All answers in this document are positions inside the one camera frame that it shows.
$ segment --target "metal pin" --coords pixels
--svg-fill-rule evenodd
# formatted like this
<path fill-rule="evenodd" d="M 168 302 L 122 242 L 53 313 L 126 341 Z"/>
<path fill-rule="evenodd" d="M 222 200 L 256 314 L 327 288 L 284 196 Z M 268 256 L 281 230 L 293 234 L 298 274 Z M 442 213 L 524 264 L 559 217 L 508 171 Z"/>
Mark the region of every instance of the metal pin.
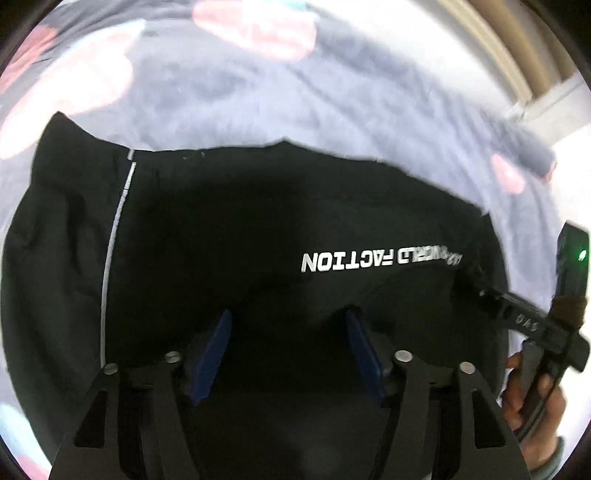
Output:
<path fill-rule="evenodd" d="M 166 359 L 166 363 L 175 364 L 176 362 L 180 362 L 181 354 L 180 352 L 168 352 L 164 355 L 164 358 Z"/>
<path fill-rule="evenodd" d="M 465 374 L 472 375 L 476 371 L 476 367 L 470 362 L 462 362 L 460 364 L 460 370 Z"/>
<path fill-rule="evenodd" d="M 399 362 L 410 362 L 413 359 L 413 355 L 411 352 L 407 352 L 406 350 L 399 350 L 394 354 L 394 358 Z"/>
<path fill-rule="evenodd" d="M 119 370 L 119 367 L 117 366 L 117 364 L 106 364 L 103 367 L 103 372 L 105 373 L 105 375 L 113 375 L 115 373 L 117 373 Z"/>

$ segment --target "black garment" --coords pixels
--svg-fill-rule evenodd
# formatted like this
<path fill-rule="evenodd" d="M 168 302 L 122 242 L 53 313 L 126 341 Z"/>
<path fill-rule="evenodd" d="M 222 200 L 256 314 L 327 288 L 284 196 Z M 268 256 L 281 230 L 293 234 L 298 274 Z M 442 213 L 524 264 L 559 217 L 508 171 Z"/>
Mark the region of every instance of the black garment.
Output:
<path fill-rule="evenodd" d="M 221 308 L 235 317 L 212 395 L 195 413 L 212 479 L 367 475 L 385 416 L 346 341 L 340 312 L 349 304 L 429 363 L 474 363 L 499 393 L 506 331 L 450 301 L 454 272 L 477 258 L 506 288 L 490 220 L 474 206 L 386 164 L 288 142 L 131 154 L 57 114 L 7 236 L 1 292 L 8 368 L 49 458 L 100 368 L 118 206 L 107 362 L 154 361 Z M 424 246 L 440 247 L 427 251 L 435 259 L 399 254 Z M 314 455 L 326 455 L 304 452 L 310 445 L 333 452 L 336 466 L 319 469 Z M 218 457 L 228 451 L 231 462 Z"/>

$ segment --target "human hand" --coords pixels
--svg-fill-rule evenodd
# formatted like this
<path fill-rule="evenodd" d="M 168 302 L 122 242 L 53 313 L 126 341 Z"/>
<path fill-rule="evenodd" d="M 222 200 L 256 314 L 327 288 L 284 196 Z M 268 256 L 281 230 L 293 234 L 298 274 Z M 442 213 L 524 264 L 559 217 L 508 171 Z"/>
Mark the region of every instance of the human hand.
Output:
<path fill-rule="evenodd" d="M 523 425 L 523 418 L 519 414 L 525 395 L 519 386 L 521 378 L 521 353 L 509 357 L 507 368 L 513 370 L 509 374 L 507 388 L 502 394 L 502 411 L 511 430 L 517 430 Z M 552 388 L 553 381 L 548 375 L 540 378 L 538 392 L 545 397 Z M 546 403 L 544 417 L 529 438 L 522 442 L 521 453 L 530 470 L 535 470 L 546 463 L 556 451 L 558 445 L 557 430 L 566 409 L 566 399 L 559 385 L 556 386 Z"/>

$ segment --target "silver screw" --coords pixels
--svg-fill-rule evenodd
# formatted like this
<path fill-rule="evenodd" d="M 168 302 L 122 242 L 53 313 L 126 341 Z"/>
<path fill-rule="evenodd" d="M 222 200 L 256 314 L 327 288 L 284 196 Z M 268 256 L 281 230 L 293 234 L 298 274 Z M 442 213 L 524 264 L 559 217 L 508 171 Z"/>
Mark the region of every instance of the silver screw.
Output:
<path fill-rule="evenodd" d="M 394 354 L 394 358 L 399 362 L 410 362 L 413 359 L 413 355 L 411 352 L 407 352 L 406 350 L 399 350 Z"/>
<path fill-rule="evenodd" d="M 176 362 L 180 362 L 181 354 L 180 352 L 168 352 L 164 355 L 164 358 L 166 359 L 166 363 L 175 364 Z"/>
<path fill-rule="evenodd" d="M 103 368 L 103 372 L 105 373 L 105 375 L 113 375 L 117 373 L 118 370 L 119 367 L 117 366 L 117 364 L 106 364 Z"/>
<path fill-rule="evenodd" d="M 476 371 L 476 367 L 470 362 L 462 362 L 460 364 L 460 370 L 465 374 L 472 375 Z"/>

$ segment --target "white piping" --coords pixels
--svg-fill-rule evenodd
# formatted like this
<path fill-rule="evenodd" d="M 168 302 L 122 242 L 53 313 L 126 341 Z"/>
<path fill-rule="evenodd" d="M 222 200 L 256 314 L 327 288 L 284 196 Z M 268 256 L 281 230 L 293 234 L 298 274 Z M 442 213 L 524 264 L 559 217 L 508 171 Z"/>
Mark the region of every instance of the white piping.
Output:
<path fill-rule="evenodd" d="M 134 150 L 129 151 L 127 158 L 131 160 L 134 156 Z M 106 337 L 106 307 L 107 307 L 107 288 L 109 286 L 109 273 L 111 272 L 111 260 L 113 258 L 113 250 L 115 249 L 115 238 L 117 237 L 117 227 L 119 226 L 119 220 L 121 218 L 121 212 L 127 197 L 127 192 L 131 185 L 131 179 L 134 176 L 135 162 L 131 164 L 129 173 L 127 174 L 127 180 L 119 199 L 119 205 L 117 205 L 117 211 L 115 212 L 115 218 L 113 219 L 113 227 L 111 227 L 111 235 L 109 237 L 109 246 L 107 247 L 107 257 L 105 260 L 105 271 L 103 272 L 103 289 L 100 296 L 100 367 L 103 368 L 106 363 L 105 359 L 105 337 Z"/>

